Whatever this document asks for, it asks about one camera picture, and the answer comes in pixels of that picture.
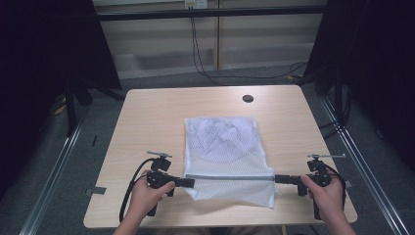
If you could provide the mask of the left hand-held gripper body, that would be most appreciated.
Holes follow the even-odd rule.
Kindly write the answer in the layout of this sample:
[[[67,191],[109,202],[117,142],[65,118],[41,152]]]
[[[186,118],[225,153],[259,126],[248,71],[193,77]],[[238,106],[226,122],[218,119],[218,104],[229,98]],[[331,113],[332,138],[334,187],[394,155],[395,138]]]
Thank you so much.
[[[171,161],[168,160],[171,155],[152,151],[148,151],[148,154],[157,156],[151,165],[151,172],[147,174],[149,185],[154,189],[158,189],[166,183],[174,181],[174,177],[166,173],[171,165]]]

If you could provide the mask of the person's right hand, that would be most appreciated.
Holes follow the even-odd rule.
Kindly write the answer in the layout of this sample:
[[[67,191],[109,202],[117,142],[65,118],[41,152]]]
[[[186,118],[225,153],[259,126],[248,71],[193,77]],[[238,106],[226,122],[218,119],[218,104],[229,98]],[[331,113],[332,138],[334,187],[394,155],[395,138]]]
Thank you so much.
[[[331,176],[331,183],[326,187],[317,185],[309,176],[300,177],[302,183],[311,192],[320,210],[320,217],[326,223],[338,222],[346,218],[343,203],[343,185],[337,176]]]

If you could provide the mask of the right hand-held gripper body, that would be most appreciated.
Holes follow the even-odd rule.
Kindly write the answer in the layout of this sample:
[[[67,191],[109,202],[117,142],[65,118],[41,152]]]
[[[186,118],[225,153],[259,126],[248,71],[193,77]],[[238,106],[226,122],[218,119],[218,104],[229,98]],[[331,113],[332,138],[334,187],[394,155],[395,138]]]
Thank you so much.
[[[307,162],[307,166],[311,172],[311,174],[308,174],[307,176],[317,185],[320,187],[326,187],[330,185],[332,177],[336,176],[342,185],[343,189],[343,208],[345,207],[346,203],[346,182],[344,179],[339,175],[339,173],[333,169],[331,166],[325,164],[323,161],[320,160],[320,158],[345,158],[346,155],[343,154],[341,156],[329,156],[329,155],[308,155],[309,158],[312,158],[312,160]],[[299,196],[305,196],[307,195],[308,188],[302,183],[302,181],[299,181],[298,185],[298,195]],[[315,200],[313,199],[313,209],[314,209],[314,218],[317,220],[322,220],[320,216],[320,209],[318,208]]]

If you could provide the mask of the person's left hand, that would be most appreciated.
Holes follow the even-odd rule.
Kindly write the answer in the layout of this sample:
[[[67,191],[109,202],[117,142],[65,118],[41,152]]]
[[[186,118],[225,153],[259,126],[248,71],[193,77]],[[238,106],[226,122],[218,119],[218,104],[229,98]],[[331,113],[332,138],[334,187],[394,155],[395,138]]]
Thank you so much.
[[[162,198],[175,187],[174,182],[168,182],[161,188],[154,189],[147,180],[139,179],[133,187],[128,214],[144,217]]]

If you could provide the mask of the black horizontal bar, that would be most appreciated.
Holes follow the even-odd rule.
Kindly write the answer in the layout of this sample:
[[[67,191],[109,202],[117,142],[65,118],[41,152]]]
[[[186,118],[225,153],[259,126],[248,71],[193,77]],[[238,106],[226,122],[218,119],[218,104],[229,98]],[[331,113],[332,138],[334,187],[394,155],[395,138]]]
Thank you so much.
[[[326,12],[327,10],[328,8],[326,6],[196,9],[196,10],[168,10],[168,11],[152,11],[152,12],[100,13],[100,14],[97,14],[95,18],[98,21],[132,21],[132,20],[161,20],[161,19],[182,19],[182,18],[322,14]]]

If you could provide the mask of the black metal stand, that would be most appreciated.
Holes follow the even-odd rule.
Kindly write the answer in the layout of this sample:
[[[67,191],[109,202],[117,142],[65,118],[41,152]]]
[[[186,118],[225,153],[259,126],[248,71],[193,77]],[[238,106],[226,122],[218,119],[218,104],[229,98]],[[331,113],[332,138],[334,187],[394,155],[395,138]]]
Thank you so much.
[[[65,85],[65,97],[69,121],[68,136],[71,136],[77,127],[77,117],[75,113],[74,99],[77,99],[78,103],[81,106],[88,106],[92,103],[93,98],[90,95],[87,86],[80,81],[67,82],[67,84]]]

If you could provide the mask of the metal floor rail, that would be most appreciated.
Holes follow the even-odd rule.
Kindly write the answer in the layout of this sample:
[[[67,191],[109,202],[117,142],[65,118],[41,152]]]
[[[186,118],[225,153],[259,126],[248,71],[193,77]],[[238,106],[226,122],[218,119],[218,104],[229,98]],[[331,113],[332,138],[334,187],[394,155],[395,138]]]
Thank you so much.
[[[406,229],[399,212],[396,210],[395,206],[383,190],[368,163],[366,163],[364,156],[356,146],[348,130],[340,125],[338,118],[335,116],[334,106],[326,97],[321,98],[321,103],[330,121],[335,126],[336,133],[340,136],[352,161],[366,183],[367,188],[377,203],[385,220],[390,226],[393,235],[408,235],[408,230]]]
[[[42,188],[42,191],[26,218],[25,223],[19,233],[19,235],[36,235],[38,228],[44,215],[48,209],[48,206],[52,200],[54,192],[58,186],[60,178],[69,160],[70,154],[77,142],[78,136],[83,126],[83,121],[75,126],[74,131],[66,138],[66,142],[61,150],[58,158],[52,168],[49,177]]]

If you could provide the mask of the black curtain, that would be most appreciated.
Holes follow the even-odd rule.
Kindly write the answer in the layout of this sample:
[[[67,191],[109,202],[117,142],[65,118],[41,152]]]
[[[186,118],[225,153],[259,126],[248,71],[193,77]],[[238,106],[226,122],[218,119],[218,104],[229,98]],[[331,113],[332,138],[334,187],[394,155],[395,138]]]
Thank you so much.
[[[415,0],[327,0],[305,75],[339,79],[415,171]]]
[[[93,0],[0,0],[0,200],[66,86],[121,87]]]

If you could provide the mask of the white mesh laundry bag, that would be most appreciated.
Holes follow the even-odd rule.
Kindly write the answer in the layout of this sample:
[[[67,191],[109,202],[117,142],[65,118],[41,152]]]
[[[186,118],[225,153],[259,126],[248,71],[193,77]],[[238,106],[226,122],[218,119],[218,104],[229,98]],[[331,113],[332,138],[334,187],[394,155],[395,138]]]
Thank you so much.
[[[184,176],[196,201],[234,200],[274,207],[274,169],[253,117],[189,117],[185,120]]]

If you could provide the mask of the white wall outlet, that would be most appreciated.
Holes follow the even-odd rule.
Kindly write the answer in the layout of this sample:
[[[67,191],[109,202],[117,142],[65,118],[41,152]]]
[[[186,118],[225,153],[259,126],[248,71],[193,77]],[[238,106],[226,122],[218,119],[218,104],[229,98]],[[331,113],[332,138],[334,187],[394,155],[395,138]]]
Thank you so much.
[[[208,7],[208,0],[185,0],[186,9],[206,9]]]

